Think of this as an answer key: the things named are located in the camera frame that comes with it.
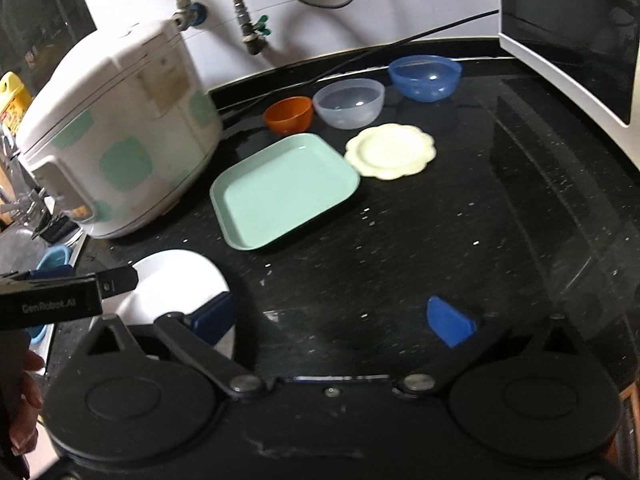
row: clear plastic bowl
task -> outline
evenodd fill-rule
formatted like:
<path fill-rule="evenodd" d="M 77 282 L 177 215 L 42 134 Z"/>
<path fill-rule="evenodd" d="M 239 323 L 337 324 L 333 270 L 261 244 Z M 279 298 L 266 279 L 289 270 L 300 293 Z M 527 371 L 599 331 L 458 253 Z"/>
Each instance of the clear plastic bowl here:
<path fill-rule="evenodd" d="M 314 108 L 325 123 L 354 130 L 372 123 L 385 102 L 385 87 L 373 79 L 345 79 L 314 95 Z"/>
<path fill-rule="evenodd" d="M 407 56 L 389 65 L 391 81 L 402 95 L 423 103 L 449 97 L 458 87 L 462 66 L 441 56 Z"/>

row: orange bowl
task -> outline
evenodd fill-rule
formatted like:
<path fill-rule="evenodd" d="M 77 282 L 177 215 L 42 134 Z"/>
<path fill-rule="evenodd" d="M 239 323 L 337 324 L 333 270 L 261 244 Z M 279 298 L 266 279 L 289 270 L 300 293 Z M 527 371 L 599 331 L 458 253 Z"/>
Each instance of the orange bowl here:
<path fill-rule="evenodd" d="M 313 116 L 314 106 L 311 99 L 296 96 L 271 105 L 263 118 L 274 134 L 287 136 L 306 132 Z"/>

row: yellow plastic container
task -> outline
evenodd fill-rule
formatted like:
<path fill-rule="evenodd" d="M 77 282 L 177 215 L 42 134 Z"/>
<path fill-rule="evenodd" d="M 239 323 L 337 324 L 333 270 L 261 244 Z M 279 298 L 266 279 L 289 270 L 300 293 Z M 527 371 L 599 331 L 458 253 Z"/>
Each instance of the yellow plastic container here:
<path fill-rule="evenodd" d="M 0 121 L 12 136 L 18 133 L 18 127 L 32 101 L 33 97 L 17 75 L 13 72 L 4 74 L 0 79 Z"/>

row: black circular disc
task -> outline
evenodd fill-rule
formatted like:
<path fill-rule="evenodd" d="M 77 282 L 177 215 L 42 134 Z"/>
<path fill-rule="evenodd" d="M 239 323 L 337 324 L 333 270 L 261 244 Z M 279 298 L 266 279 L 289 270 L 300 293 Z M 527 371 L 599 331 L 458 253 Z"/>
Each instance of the black circular disc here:
<path fill-rule="evenodd" d="M 213 387 L 192 368 L 126 352 L 87 363 L 65 370 L 45 403 L 47 430 L 71 456 L 142 463 L 181 446 L 213 416 Z"/>
<path fill-rule="evenodd" d="M 618 391 L 596 362 L 554 352 L 474 368 L 453 385 L 449 402 L 471 437 L 527 461 L 570 460 L 601 450 L 622 416 Z"/>

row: screw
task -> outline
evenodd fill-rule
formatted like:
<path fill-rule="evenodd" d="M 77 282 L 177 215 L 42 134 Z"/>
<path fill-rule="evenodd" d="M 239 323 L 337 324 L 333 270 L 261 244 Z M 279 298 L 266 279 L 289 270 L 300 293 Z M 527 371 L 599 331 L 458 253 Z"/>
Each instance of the screw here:
<path fill-rule="evenodd" d="M 262 379 L 255 375 L 238 375 L 229 381 L 229 386 L 239 394 L 248 394 L 262 389 Z"/>
<path fill-rule="evenodd" d="M 412 392 L 426 392 L 432 390 L 436 385 L 436 379 L 427 374 L 407 375 L 402 382 Z"/>
<path fill-rule="evenodd" d="M 340 388 L 334 388 L 334 387 L 331 387 L 331 388 L 326 388 L 326 389 L 324 390 L 324 394 L 325 394 L 327 397 L 331 397 L 331 398 L 333 398 L 333 397 L 338 397 L 338 396 L 340 396 L 340 394 L 341 394 L 341 393 L 342 393 L 342 392 L 341 392 Z"/>

